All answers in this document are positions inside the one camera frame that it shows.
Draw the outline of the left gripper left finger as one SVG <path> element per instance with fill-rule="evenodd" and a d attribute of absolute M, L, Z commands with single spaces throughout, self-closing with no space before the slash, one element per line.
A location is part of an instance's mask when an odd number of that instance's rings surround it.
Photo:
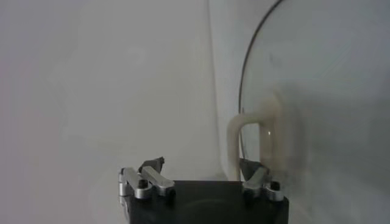
<path fill-rule="evenodd" d="M 133 167 L 124 167 L 118 174 L 119 202 L 125 213 L 130 212 L 130 200 L 146 201 L 152 194 L 165 199 L 172 204 L 176 197 L 176 185 L 173 180 L 161 175 L 165 163 L 164 157 L 144 161 L 136 170 Z"/>

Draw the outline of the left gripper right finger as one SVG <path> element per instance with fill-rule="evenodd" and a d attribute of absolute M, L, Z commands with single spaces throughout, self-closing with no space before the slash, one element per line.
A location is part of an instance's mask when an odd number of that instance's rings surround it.
<path fill-rule="evenodd" d="M 244 201 L 254 201 L 264 195 L 269 201 L 283 201 L 281 184 L 275 180 L 269 168 L 258 161 L 239 159 Z"/>

